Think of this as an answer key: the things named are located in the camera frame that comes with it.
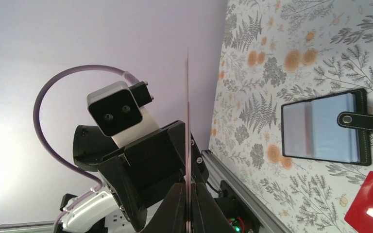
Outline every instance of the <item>black wire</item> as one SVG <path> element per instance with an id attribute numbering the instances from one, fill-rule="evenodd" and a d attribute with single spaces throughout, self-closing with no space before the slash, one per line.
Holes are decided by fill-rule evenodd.
<path id="1" fill-rule="evenodd" d="M 206 184 L 212 189 L 212 190 L 214 190 L 214 192 L 216 192 L 216 193 L 218 193 L 218 195 L 221 195 L 221 192 L 219 191 L 219 190 L 216 190 L 215 188 L 214 188 L 214 186 L 212 186 L 208 181 L 206 182 Z"/>

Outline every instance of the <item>robotic arm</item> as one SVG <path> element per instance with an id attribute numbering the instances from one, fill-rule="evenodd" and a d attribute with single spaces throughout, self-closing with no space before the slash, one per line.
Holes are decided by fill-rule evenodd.
<path id="1" fill-rule="evenodd" d="M 61 211 L 67 213 L 55 232 L 113 232 L 103 223 L 117 209 L 136 232 L 186 231 L 185 124 L 178 120 L 158 127 L 144 107 L 153 100 L 147 85 L 137 82 L 129 87 L 119 81 L 88 95 L 88 111 L 97 127 L 77 127 L 73 158 L 81 170 L 99 172 L 104 185 L 85 198 L 66 194 Z M 232 226 L 237 200 L 214 199 L 208 192 L 209 173 L 191 139 L 192 232 L 244 232 L 242 221 L 240 228 Z M 78 198 L 83 200 L 67 208 Z M 146 225 L 147 209 L 160 201 Z"/>

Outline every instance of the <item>wallet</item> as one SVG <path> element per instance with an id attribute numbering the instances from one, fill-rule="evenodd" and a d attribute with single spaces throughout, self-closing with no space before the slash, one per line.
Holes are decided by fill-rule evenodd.
<path id="1" fill-rule="evenodd" d="M 364 88 L 284 104 L 281 118 L 283 156 L 371 165 Z"/>

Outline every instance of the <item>wallet strap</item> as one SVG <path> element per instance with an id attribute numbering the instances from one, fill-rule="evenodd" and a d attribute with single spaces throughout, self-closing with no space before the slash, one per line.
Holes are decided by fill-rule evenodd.
<path id="1" fill-rule="evenodd" d="M 372 114 L 342 112 L 338 115 L 337 123 L 344 128 L 366 130 L 369 133 L 373 133 Z"/>

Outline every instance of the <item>leaf pattern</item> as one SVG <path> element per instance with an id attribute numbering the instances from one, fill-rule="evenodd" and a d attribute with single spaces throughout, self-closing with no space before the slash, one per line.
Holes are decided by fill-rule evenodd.
<path id="1" fill-rule="evenodd" d="M 219 65 L 210 150 L 290 231 L 355 232 L 373 164 L 282 156 L 280 106 L 365 88 L 373 114 L 373 0 L 228 0 Z"/>

